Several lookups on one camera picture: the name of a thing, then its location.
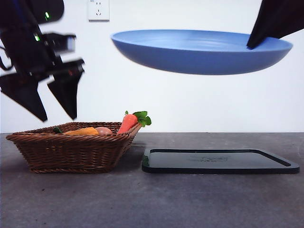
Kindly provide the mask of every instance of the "concrete tabletop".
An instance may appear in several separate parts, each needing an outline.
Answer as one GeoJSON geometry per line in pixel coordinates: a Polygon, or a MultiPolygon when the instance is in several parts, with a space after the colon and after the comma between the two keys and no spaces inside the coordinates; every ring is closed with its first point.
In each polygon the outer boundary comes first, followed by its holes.
{"type": "Polygon", "coordinates": [[[259,149],[304,166],[304,133],[138,133],[104,174],[34,174],[1,134],[2,228],[304,228],[304,172],[151,174],[146,148],[259,149]]]}

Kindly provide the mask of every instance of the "tray rim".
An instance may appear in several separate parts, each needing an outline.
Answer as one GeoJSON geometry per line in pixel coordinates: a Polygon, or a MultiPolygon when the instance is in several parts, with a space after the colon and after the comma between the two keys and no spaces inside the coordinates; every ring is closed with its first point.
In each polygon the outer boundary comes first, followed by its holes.
{"type": "Polygon", "coordinates": [[[142,158],[142,170],[144,172],[150,173],[200,173],[200,174],[296,174],[300,171],[300,166],[288,159],[285,159],[279,155],[274,153],[268,152],[266,150],[259,150],[259,149],[178,149],[178,148],[147,148],[144,152],[142,158]],[[282,161],[283,163],[286,162],[290,165],[283,167],[283,168],[154,168],[144,165],[144,158],[145,156],[148,157],[151,154],[152,150],[168,150],[174,152],[176,150],[181,151],[218,151],[217,153],[226,152],[226,151],[234,151],[233,153],[237,152],[255,152],[261,154],[267,158],[274,158],[275,162],[277,160],[282,161]]]}

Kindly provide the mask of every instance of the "electrical socket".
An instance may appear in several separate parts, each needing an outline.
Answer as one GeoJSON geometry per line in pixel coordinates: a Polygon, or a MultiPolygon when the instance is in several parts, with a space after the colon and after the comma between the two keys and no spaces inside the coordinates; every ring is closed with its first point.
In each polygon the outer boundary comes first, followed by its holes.
{"type": "Polygon", "coordinates": [[[87,0],[89,21],[110,20],[110,0],[87,0]]]}

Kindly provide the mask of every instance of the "cable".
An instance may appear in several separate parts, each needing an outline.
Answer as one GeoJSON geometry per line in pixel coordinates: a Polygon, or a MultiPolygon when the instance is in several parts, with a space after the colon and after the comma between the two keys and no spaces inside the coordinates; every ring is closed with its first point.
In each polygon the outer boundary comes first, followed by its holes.
{"type": "Polygon", "coordinates": [[[1,59],[1,57],[0,57],[0,68],[1,68],[2,70],[5,70],[5,71],[11,70],[11,69],[13,68],[13,66],[14,66],[14,64],[13,64],[12,61],[11,61],[11,66],[8,66],[8,67],[4,66],[4,64],[3,64],[3,62],[2,62],[2,59],[1,59]]]}

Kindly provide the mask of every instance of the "wicker basket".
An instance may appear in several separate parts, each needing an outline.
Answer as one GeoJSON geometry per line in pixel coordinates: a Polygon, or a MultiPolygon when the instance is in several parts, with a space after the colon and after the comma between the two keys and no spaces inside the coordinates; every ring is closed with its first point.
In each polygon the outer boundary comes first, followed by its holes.
{"type": "Polygon", "coordinates": [[[58,126],[63,132],[103,126],[112,130],[109,136],[54,134],[52,126],[13,133],[6,139],[14,142],[31,172],[102,173],[117,165],[141,127],[138,123],[116,135],[120,125],[121,122],[71,122],[58,126]]]}

